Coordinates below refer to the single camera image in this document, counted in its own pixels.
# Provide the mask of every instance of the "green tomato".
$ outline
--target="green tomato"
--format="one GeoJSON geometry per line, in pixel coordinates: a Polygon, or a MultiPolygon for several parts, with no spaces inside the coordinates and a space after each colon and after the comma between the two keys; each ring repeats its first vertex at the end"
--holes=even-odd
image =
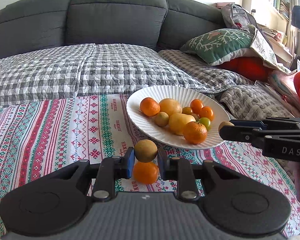
{"type": "Polygon", "coordinates": [[[210,119],[206,118],[206,117],[202,117],[199,119],[199,123],[203,124],[207,131],[209,131],[211,129],[211,121],[210,119]]]}

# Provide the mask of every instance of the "stacked fruit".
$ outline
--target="stacked fruit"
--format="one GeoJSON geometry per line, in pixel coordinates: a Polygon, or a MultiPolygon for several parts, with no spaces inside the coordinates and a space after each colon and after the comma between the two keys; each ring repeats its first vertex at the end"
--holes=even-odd
{"type": "Polygon", "coordinates": [[[157,103],[153,98],[145,98],[140,103],[140,110],[160,127],[169,125],[176,135],[183,135],[187,142],[200,144],[207,138],[214,119],[214,113],[202,101],[194,99],[190,106],[181,107],[177,100],[165,98],[157,103]]]}
{"type": "Polygon", "coordinates": [[[134,155],[138,162],[133,167],[133,177],[143,184],[157,181],[159,168],[152,161],[156,158],[158,148],[153,141],[141,140],[134,146],[134,155]]]}

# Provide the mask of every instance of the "gray checkered quilt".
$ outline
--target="gray checkered quilt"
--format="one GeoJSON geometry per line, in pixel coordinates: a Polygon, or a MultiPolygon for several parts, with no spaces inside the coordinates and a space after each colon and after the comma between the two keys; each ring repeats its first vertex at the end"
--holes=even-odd
{"type": "Polygon", "coordinates": [[[204,84],[211,94],[223,92],[237,85],[253,84],[251,80],[235,72],[209,66],[198,56],[186,54],[180,50],[161,50],[159,55],[204,84]]]}
{"type": "Polygon", "coordinates": [[[210,71],[205,78],[206,83],[193,78],[191,72],[186,73],[142,46],[58,47],[0,59],[0,107],[100,93],[133,93],[154,85],[214,94],[249,82],[225,70],[217,74],[210,71]]]}
{"type": "Polygon", "coordinates": [[[93,48],[81,44],[0,59],[0,107],[76,97],[93,48]]]}

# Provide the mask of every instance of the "sofa backrest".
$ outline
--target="sofa backrest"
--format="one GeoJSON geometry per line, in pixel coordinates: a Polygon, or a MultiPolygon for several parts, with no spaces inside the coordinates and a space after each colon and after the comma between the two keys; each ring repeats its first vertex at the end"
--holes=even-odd
{"type": "Polygon", "coordinates": [[[0,58],[83,43],[179,49],[224,27],[219,9],[192,0],[20,0],[0,10],[0,58]]]}
{"type": "Polygon", "coordinates": [[[168,5],[158,49],[180,49],[194,37],[226,28],[218,8],[193,0],[168,0],[168,5]]]}
{"type": "Polygon", "coordinates": [[[64,45],[71,0],[20,0],[0,13],[0,58],[64,45]]]}
{"type": "Polygon", "coordinates": [[[72,0],[66,45],[125,43],[156,48],[167,0],[72,0]]]}

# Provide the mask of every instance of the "metal screw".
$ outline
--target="metal screw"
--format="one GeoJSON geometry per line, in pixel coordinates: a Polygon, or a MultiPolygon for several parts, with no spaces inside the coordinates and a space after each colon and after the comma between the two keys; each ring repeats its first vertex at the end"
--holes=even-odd
{"type": "Polygon", "coordinates": [[[181,196],[186,199],[194,199],[197,197],[197,194],[194,191],[186,190],[181,193],[181,196]]]}
{"type": "Polygon", "coordinates": [[[101,199],[104,199],[104,198],[107,198],[109,197],[109,192],[105,191],[105,190],[97,190],[96,192],[93,193],[93,196],[95,198],[101,198],[101,199]]]}

